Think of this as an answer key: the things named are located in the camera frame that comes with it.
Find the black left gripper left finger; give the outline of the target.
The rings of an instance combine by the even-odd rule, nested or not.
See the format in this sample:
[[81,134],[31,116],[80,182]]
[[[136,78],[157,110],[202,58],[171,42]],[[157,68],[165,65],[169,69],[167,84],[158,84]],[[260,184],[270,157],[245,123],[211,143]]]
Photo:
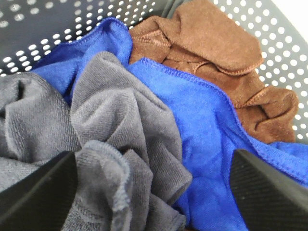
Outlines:
[[62,152],[0,193],[2,231],[59,231],[77,190],[73,152]]

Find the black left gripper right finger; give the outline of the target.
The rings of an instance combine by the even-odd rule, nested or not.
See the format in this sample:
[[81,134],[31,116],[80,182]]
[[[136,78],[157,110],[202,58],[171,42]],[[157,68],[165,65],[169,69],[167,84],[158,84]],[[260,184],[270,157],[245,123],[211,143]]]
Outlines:
[[250,231],[306,231],[308,190],[246,150],[235,150],[230,187]]

